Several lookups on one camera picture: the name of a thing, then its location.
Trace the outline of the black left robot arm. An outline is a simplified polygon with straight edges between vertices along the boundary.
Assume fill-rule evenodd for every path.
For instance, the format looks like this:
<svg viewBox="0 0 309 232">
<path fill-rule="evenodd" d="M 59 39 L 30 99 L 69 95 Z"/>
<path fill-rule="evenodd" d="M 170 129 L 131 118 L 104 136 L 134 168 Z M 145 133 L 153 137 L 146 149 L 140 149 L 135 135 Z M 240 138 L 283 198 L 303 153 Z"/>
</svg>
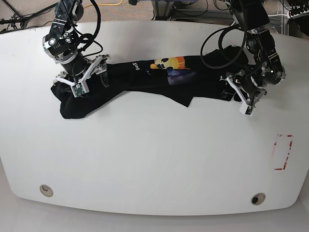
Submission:
<svg viewBox="0 0 309 232">
<path fill-rule="evenodd" d="M 269 17 L 259 0 L 226 0 L 227 8 L 236 25 L 247 35 L 245 46 L 253 54 L 255 66 L 241 65 L 241 71 L 227 74 L 226 80 L 237 92 L 241 101 L 253 109 L 266 95 L 264 87 L 277 85 L 285 78 L 285 70 L 275 48 L 275 41 L 266 28 Z"/>
</svg>

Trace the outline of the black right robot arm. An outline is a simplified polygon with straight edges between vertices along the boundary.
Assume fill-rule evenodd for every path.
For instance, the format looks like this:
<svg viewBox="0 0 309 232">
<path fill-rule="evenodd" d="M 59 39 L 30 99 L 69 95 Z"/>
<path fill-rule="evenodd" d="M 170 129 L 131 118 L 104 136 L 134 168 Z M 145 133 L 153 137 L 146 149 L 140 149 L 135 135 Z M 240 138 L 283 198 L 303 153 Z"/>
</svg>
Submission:
<svg viewBox="0 0 309 232">
<path fill-rule="evenodd" d="M 96 40 L 101 25 L 101 12 L 94 0 L 91 3 L 97 13 L 93 33 L 81 33 L 77 29 L 77 22 L 84 14 L 83 2 L 61 0 L 56 4 L 50 31 L 42 40 L 45 53 L 64 69 L 54 82 L 68 85 L 78 96 L 89 92 L 86 81 L 94 75 L 100 78 L 104 87 L 109 86 L 108 55 L 101 54 L 103 46 Z"/>
</svg>

